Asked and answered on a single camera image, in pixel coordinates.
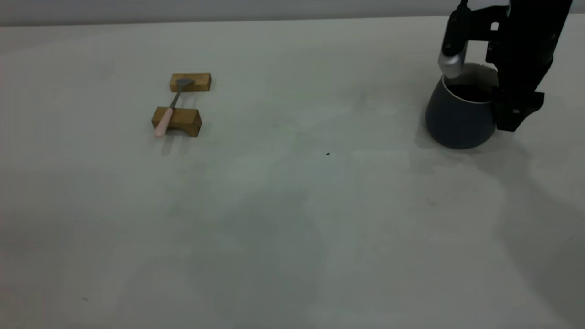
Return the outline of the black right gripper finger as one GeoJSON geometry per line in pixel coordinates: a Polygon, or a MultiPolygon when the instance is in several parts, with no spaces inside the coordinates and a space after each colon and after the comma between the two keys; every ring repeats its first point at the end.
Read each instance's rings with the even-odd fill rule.
{"type": "Polygon", "coordinates": [[[516,114],[508,93],[500,87],[492,87],[491,102],[497,129],[508,132],[516,131],[516,114]]]}
{"type": "Polygon", "coordinates": [[[538,91],[515,92],[515,131],[529,115],[539,111],[544,104],[545,94],[538,91]]]}

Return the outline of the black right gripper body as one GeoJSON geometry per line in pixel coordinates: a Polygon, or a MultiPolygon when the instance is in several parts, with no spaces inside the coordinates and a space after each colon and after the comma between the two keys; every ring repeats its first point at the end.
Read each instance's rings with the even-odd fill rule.
{"type": "Polygon", "coordinates": [[[510,0],[471,12],[470,40],[487,40],[486,61],[499,74],[504,94],[530,94],[553,62],[571,0],[510,0]]]}

